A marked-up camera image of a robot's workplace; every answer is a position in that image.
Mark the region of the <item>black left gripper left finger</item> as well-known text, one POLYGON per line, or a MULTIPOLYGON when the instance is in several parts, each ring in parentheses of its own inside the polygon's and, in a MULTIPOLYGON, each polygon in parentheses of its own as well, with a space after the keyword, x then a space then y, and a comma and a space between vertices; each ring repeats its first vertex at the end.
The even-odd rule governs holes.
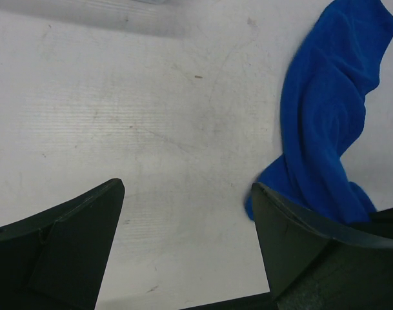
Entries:
POLYGON ((0 227, 0 309, 94 309, 124 195, 114 178, 0 227))

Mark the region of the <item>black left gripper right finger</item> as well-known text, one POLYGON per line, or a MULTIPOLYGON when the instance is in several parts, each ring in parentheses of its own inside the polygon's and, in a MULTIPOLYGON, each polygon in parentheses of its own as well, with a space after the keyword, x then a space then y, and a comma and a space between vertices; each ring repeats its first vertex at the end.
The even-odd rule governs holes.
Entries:
POLYGON ((393 208, 343 225, 256 183, 252 208, 280 309, 393 309, 393 208))

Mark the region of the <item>blue towels pile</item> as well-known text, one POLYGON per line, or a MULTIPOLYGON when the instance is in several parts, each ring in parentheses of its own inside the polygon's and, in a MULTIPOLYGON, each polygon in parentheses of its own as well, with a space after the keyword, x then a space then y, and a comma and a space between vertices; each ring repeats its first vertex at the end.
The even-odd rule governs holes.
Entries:
POLYGON ((379 85, 393 38, 381 1, 333 1, 287 70, 280 101, 282 155, 257 182, 335 222, 369 222, 376 210, 349 181, 341 156, 361 135, 365 98, 379 85))

